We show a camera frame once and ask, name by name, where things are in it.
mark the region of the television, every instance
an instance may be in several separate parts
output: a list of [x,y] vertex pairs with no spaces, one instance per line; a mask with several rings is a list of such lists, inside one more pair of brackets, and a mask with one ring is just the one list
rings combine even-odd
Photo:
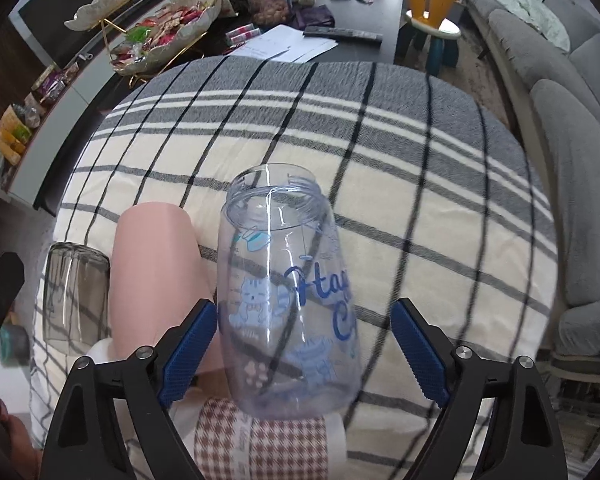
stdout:
[[29,0],[18,13],[38,43],[60,68],[68,65],[76,54],[100,32],[100,27],[75,32],[64,26],[78,7],[93,0]]

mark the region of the pink tumbler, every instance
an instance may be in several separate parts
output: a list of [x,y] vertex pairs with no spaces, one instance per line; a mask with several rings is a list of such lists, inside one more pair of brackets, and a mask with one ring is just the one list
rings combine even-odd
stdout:
[[[111,255],[109,322],[114,354],[154,346],[198,302],[212,299],[189,215],[166,202],[127,209]],[[197,373],[223,368],[218,332]]]

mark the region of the plaid tablecloth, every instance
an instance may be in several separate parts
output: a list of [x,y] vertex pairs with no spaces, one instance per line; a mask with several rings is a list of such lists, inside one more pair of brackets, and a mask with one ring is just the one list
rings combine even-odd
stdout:
[[[344,413],[347,478],[401,478],[438,410],[390,333],[388,309],[408,296],[483,357],[534,356],[557,273],[539,179],[514,137],[439,79],[366,62],[215,57],[168,71],[110,113],[74,169],[54,240],[110,255],[123,211],[172,202],[189,213],[214,286],[228,184],[267,161],[311,170],[340,228],[364,365]],[[42,334],[41,281],[30,406],[40,444],[73,363]],[[461,476],[484,437],[482,408]]]

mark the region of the teal chair leg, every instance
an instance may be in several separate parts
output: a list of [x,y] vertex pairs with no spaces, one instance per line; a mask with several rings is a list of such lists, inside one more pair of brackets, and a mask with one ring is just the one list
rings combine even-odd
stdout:
[[411,25],[411,23],[407,23],[403,28],[398,31],[398,41],[395,47],[395,56],[396,57],[404,57],[407,54],[409,49],[409,45],[411,44],[411,40],[413,39],[416,33],[416,29]]
[[427,41],[427,33],[422,32],[421,30],[416,31],[416,36],[413,38],[413,47],[421,52],[424,48],[424,42]]
[[429,46],[429,56],[427,57],[427,74],[437,76],[440,72],[440,65],[442,64],[442,52],[444,50],[444,42],[440,38],[431,38],[431,45]]
[[458,42],[456,40],[445,40],[445,49],[442,53],[442,64],[455,68],[458,64]]

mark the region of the remote control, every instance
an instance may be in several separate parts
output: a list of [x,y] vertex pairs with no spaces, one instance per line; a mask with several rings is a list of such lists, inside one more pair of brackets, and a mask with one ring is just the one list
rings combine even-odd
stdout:
[[304,35],[331,38],[333,40],[358,40],[382,43],[382,34],[365,32],[364,30],[352,30],[351,28],[314,27],[313,25],[309,25],[304,30]]

